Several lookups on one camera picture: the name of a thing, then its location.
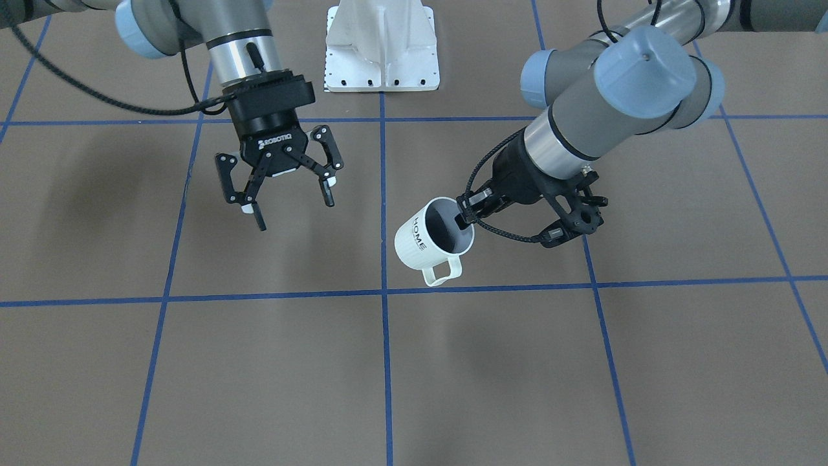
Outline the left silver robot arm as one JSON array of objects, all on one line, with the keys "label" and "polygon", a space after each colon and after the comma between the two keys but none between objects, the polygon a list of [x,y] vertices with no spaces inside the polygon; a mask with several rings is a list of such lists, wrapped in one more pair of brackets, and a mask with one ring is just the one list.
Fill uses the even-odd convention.
[{"label": "left silver robot arm", "polygon": [[715,112],[721,71],[685,45],[716,32],[826,31],[825,1],[653,1],[568,50],[541,50],[521,72],[521,94],[541,115],[502,141],[493,174],[457,198],[452,225],[484,225],[512,204],[547,201],[557,219],[521,237],[548,247],[602,224],[607,200],[591,191],[592,165],[634,135],[685,129]]}]

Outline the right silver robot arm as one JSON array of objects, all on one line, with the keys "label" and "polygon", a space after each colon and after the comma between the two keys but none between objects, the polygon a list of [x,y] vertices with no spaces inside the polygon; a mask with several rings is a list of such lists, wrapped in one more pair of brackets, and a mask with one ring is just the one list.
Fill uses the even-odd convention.
[{"label": "right silver robot arm", "polygon": [[[307,168],[318,177],[323,202],[334,206],[333,186],[343,160],[327,125],[305,132],[296,110],[314,102],[304,77],[281,64],[267,19],[269,1],[3,1],[2,28],[55,76],[85,94],[137,114],[177,116],[230,112],[240,148],[217,153],[215,165],[226,203],[251,214],[266,230],[257,195],[266,178]],[[109,10],[122,41],[151,59],[184,58],[205,45],[223,88],[217,98],[196,100],[183,109],[143,108],[116,100],[46,59],[19,26],[62,12]]]}]

